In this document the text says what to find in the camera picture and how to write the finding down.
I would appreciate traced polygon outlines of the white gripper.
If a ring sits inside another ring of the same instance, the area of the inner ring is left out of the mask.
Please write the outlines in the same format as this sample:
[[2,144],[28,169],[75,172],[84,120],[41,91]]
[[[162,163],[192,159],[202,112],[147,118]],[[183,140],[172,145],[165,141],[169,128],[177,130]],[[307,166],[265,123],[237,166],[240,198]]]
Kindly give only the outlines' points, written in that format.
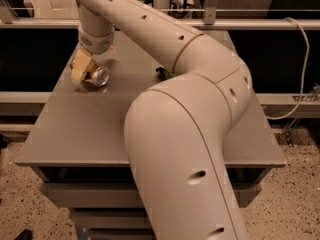
[[71,66],[71,80],[75,84],[80,84],[90,75],[90,70],[95,62],[92,54],[101,55],[113,44],[114,30],[104,36],[93,36],[88,34],[82,26],[78,28],[78,40],[83,48],[80,48],[73,58]]

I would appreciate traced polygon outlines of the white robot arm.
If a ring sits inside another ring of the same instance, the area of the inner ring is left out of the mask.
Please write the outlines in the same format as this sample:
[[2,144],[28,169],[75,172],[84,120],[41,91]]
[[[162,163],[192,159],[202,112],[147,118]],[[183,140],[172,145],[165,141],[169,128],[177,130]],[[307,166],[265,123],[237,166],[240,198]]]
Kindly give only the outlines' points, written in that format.
[[131,171],[157,240],[249,240],[223,141],[253,95],[246,64],[203,32],[137,0],[76,0],[79,41],[100,54],[106,23],[173,73],[141,93],[124,124]]

